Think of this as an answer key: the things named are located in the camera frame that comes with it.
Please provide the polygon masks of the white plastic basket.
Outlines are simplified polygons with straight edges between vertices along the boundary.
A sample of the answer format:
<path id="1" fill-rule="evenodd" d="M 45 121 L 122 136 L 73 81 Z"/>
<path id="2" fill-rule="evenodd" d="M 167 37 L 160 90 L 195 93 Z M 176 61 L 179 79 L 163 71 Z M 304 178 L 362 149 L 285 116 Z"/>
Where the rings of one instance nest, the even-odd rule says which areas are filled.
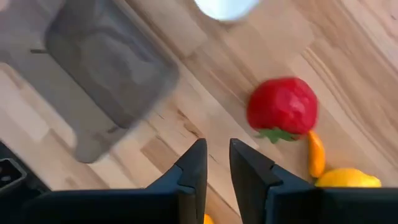
<path id="1" fill-rule="evenodd" d="M 261 0 L 193 0 L 199 10 L 217 21 L 235 21 L 250 13 Z"/>

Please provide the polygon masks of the grey translucent plastic basket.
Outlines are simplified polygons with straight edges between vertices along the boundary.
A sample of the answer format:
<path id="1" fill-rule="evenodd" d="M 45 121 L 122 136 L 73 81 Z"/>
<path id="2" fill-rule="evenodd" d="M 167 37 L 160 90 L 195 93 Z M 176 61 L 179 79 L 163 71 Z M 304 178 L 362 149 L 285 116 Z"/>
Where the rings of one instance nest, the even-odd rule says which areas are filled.
<path id="1" fill-rule="evenodd" d="M 178 80 L 178 68 L 116 0 L 0 0 L 0 62 L 63 118 L 92 163 Z"/>

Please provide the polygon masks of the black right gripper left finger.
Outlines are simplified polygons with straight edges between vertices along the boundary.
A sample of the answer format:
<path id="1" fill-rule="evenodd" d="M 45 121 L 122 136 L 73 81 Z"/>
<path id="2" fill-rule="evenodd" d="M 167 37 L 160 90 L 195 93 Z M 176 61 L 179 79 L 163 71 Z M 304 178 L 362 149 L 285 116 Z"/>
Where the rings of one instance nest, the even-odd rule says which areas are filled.
<path id="1" fill-rule="evenodd" d="M 46 193 L 24 206 L 21 224 L 203 224 L 207 161 L 197 139 L 146 188 Z"/>

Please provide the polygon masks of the red strawberry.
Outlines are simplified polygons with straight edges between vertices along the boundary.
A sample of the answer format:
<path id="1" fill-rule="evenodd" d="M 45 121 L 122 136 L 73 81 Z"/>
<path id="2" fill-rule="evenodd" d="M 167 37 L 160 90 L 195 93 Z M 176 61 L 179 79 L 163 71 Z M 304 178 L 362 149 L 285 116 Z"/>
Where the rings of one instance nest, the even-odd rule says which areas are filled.
<path id="1" fill-rule="evenodd" d="M 246 119 L 258 138 L 296 141 L 311 131 L 318 119 L 318 99 L 298 77 L 262 82 L 250 95 Z"/>

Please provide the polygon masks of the carrot piece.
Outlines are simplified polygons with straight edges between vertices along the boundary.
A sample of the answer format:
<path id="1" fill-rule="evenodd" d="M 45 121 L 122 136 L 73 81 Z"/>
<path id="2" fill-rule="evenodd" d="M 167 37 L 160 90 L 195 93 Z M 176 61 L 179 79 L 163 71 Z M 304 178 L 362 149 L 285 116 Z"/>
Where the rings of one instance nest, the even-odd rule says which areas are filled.
<path id="1" fill-rule="evenodd" d="M 314 178 L 319 178 L 325 170 L 326 157 L 322 140 L 315 131 L 308 132 L 308 171 Z"/>

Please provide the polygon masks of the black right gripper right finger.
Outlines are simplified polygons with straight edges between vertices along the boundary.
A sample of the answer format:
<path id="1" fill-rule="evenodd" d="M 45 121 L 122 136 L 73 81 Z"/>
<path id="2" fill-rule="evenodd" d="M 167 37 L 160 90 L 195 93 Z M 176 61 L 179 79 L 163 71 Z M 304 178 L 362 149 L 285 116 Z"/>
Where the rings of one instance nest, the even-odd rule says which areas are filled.
<path id="1" fill-rule="evenodd" d="M 321 188 L 239 139 L 229 142 L 243 224 L 398 224 L 398 188 Z"/>

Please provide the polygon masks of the yellow lemon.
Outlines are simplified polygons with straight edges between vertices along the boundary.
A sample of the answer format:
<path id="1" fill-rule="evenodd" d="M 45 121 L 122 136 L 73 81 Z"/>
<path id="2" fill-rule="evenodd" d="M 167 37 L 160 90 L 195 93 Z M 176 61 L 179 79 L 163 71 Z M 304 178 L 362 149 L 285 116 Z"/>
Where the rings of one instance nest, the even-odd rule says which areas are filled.
<path id="1" fill-rule="evenodd" d="M 317 187 L 382 187 L 377 177 L 352 168 L 330 170 L 319 177 L 315 185 Z"/>

